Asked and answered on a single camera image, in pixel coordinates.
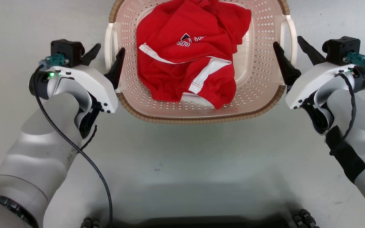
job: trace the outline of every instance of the red shirt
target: red shirt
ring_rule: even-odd
[[[137,28],[138,75],[153,99],[180,101],[193,92],[221,108],[236,92],[233,53],[251,12],[217,0],[161,4]]]

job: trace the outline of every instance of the white plastic basket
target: white plastic basket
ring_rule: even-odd
[[[116,0],[105,37],[105,63],[110,69],[121,47],[126,49],[117,94],[135,117],[154,123],[220,123],[257,117],[270,110],[285,87],[272,44],[284,43],[285,23],[291,39],[290,61],[297,59],[297,34],[286,0],[220,0],[252,11],[249,31],[233,55],[236,95],[232,103],[216,110],[193,101],[152,99],[137,74],[136,28],[155,6],[169,0]]]

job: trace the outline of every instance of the white stripe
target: white stripe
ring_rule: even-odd
[[[193,101],[193,102],[198,103],[198,104],[202,104],[202,105],[206,105],[206,106],[213,106],[205,98],[203,98],[201,96],[198,96],[197,94],[194,94],[194,93],[183,92],[182,97],[181,97],[181,101],[187,101],[187,102]]]
[[[211,58],[209,63],[204,69],[198,74],[197,77],[192,81],[189,91],[198,94],[202,87],[204,86],[205,80],[207,80],[208,76],[220,70],[222,67],[232,64],[232,62],[220,59],[220,58]]]
[[[169,64],[186,63],[186,62],[175,63],[175,62],[170,62],[168,60],[165,60],[165,59],[161,58],[160,56],[158,56],[158,54],[153,49],[151,49],[146,43],[140,45],[139,49],[142,52],[146,53],[148,56],[154,58],[155,60],[157,60],[159,62],[165,62],[165,63],[169,63]],[[215,73],[216,71],[220,70],[224,66],[232,64],[231,61],[226,60],[226,59],[216,58],[213,56],[207,56],[207,57],[210,58],[209,63],[195,77],[195,79],[193,80],[193,82],[191,83],[191,85],[188,89],[189,91],[191,91],[195,94],[198,94],[201,91],[202,87],[204,86],[205,80],[208,78],[208,76],[210,74]]]
[[[167,61],[167,60],[165,60],[165,59],[161,58],[161,57],[160,57],[160,56],[158,56],[158,54],[157,54],[155,51],[153,51],[153,49],[152,49],[151,47],[149,47],[146,43],[144,43],[144,44],[140,45],[139,49],[140,49],[142,52],[144,52],[144,53],[148,54],[148,56],[150,56],[150,57],[154,58],[154,59],[155,59],[155,60],[157,60],[157,61],[165,62],[165,63],[169,63],[169,64],[179,64],[179,63],[170,62],[170,61]]]

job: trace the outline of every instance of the basket rim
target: basket rim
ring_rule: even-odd
[[[118,11],[122,3],[126,0],[116,0],[112,6],[111,12],[109,14],[109,23],[116,22],[116,16],[118,15]],[[278,4],[281,6],[281,11],[283,15],[290,15],[290,7],[288,6],[287,0],[277,0]]]
[[[115,3],[112,6],[110,16],[109,16],[109,23],[115,23],[116,22],[116,16],[118,15],[118,11],[126,0],[116,0]],[[279,5],[281,6],[281,10],[283,15],[290,15],[290,7],[288,6],[287,0],[277,0]],[[122,106],[134,117],[151,122],[151,123],[169,123],[169,124],[204,124],[204,123],[224,123],[224,122],[230,122],[230,121],[238,121],[238,120],[245,120],[250,118],[258,117],[269,110],[271,110],[280,100],[282,95],[285,91],[285,85],[279,85],[277,88],[277,92],[272,97],[272,99],[264,105],[262,108],[259,108],[258,110],[251,111],[251,112],[245,112],[241,114],[233,114],[228,116],[221,116],[221,117],[204,117],[204,118],[171,118],[171,117],[153,117],[146,114],[143,114],[139,111],[137,111],[135,108],[133,108],[125,96],[123,95],[123,92],[118,93],[118,99],[121,102]]]
[[[245,112],[242,114],[234,114],[222,117],[204,117],[204,118],[168,118],[168,117],[153,117],[143,114],[136,109],[134,109],[129,102],[126,100],[123,93],[119,93],[118,99],[122,106],[134,117],[151,122],[151,123],[169,123],[169,124],[204,124],[204,123],[224,123],[238,120],[245,120],[250,118],[255,118],[261,116],[262,114],[270,111],[280,100],[281,96],[284,94],[285,85],[279,85],[277,92],[273,98],[262,108],[256,111]]]

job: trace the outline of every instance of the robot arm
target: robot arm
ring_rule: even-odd
[[[314,67],[301,76],[274,44],[287,87],[285,102],[291,109],[304,109],[316,132],[325,136],[347,178],[365,197],[365,102],[355,93],[365,89],[365,56],[360,40],[342,37],[323,45],[324,58],[302,37],[302,50]]]
[[[45,71],[32,75],[29,82],[31,94],[37,90],[47,100],[45,111],[78,147],[92,137],[97,115],[113,113],[118,106],[115,89],[125,52],[102,75],[88,66],[99,49],[96,45],[81,56],[81,43],[54,41],[52,56],[41,61]],[[0,165],[0,228],[42,228],[45,211],[76,155],[77,150],[37,110]]]

